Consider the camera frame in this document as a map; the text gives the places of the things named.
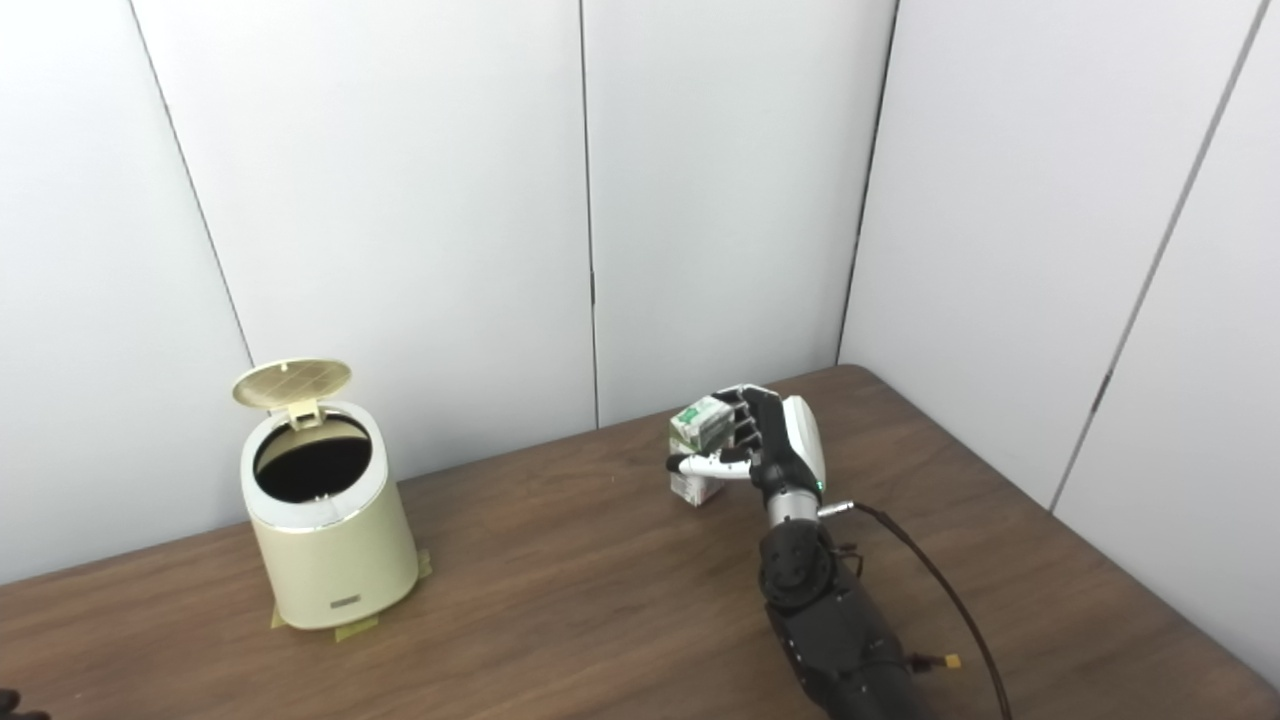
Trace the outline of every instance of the tape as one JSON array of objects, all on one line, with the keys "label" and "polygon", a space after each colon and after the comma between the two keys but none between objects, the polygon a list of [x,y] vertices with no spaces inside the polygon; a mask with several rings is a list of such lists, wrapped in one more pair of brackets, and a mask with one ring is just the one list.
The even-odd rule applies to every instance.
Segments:
[{"label": "tape", "polygon": [[417,579],[431,574],[431,553],[426,550],[417,551]]},{"label": "tape", "polygon": [[364,620],[356,620],[349,625],[339,625],[333,629],[333,642],[340,643],[342,641],[349,638],[351,635],[364,633],[365,630],[378,625],[378,615],[370,615]]}]

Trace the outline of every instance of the black cable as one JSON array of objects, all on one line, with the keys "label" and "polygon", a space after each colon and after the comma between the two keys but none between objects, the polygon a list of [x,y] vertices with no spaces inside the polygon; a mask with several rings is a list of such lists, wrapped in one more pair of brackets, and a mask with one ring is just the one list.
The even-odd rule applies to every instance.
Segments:
[{"label": "black cable", "polygon": [[929,556],[920,550],[920,546],[915,544],[911,536],[906,534],[906,530],[895,523],[887,512],[861,503],[854,503],[854,510],[861,510],[872,518],[876,518],[881,525],[884,525],[886,530],[892,533],[897,539],[902,541],[902,544],[911,548],[911,552],[920,559],[920,562],[925,569],[928,569],[929,574],[933,575],[933,579],[942,585],[942,589],[947,591],[947,596],[951,598],[951,602],[956,606],[956,610],[960,611],[960,616],[964,618],[965,625],[969,625],[969,632],[973,634],[974,642],[978,643],[978,651],[982,652],[982,660],[987,664],[987,671],[991,673],[991,684],[996,691],[996,701],[1000,703],[1000,716],[1004,720],[1012,720],[1014,711],[1009,707],[1009,696],[1005,693],[1005,682],[1000,679],[1000,670],[996,667],[996,659],[991,655],[991,648],[987,647],[987,641],[983,639],[982,630],[978,629],[978,623],[974,621],[973,615],[969,615],[969,609],[964,606],[964,601],[960,600],[955,588],[952,588],[951,583],[948,583],[946,577],[942,575],[942,570],[938,570],[938,566],[929,560]]}]

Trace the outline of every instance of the hinge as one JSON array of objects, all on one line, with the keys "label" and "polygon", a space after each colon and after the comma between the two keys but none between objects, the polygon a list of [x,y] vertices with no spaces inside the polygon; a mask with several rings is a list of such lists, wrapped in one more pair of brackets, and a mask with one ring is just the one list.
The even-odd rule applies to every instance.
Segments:
[{"label": "hinge", "polygon": [[1089,414],[1098,411],[1098,405],[1102,405],[1102,396],[1107,393],[1107,386],[1110,384],[1111,384],[1111,373],[1107,372],[1107,374],[1102,377],[1102,384],[1098,386],[1098,395],[1094,396],[1093,398],[1093,407],[1089,407]]},{"label": "hinge", "polygon": [[293,402],[285,407],[285,411],[289,414],[289,425],[294,430],[319,428],[324,424],[324,410],[320,409],[320,404],[315,398]]}]

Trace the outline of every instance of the white wall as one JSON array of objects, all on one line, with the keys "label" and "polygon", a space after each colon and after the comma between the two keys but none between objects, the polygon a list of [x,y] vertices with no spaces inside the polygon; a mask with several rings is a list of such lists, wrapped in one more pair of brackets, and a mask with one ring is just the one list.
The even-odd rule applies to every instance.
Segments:
[{"label": "white wall", "polygon": [[840,361],[1047,505],[1256,8],[904,3]]},{"label": "white wall", "polygon": [[1277,78],[1272,6],[1057,511],[1280,685]]},{"label": "white wall", "polygon": [[594,427],[576,0],[138,0],[253,359],[406,478]]},{"label": "white wall", "polygon": [[0,583],[243,516],[257,419],[124,0],[0,4]]},{"label": "white wall", "polygon": [[893,0],[585,0],[600,423],[826,368]]}]

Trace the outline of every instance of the cable connector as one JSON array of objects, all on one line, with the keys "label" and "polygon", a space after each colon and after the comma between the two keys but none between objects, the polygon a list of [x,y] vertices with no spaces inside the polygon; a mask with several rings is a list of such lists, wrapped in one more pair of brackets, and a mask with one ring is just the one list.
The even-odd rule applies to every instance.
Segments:
[{"label": "cable connector", "polygon": [[951,655],[920,655],[919,652],[913,652],[906,657],[908,667],[911,673],[920,674],[928,673],[934,667],[946,667],[947,670],[957,670],[960,667],[960,656],[956,653]]}]

